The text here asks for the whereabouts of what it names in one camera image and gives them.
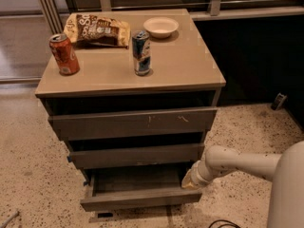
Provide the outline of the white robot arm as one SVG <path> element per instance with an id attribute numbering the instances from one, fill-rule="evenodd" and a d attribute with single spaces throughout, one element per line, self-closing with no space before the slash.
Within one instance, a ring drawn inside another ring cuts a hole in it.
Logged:
<path id="1" fill-rule="evenodd" d="M 241 153 L 211 146 L 187 171 L 181 187 L 199 189 L 234 171 L 272 183 L 267 228 L 304 228 L 304 142 L 282 154 Z"/>

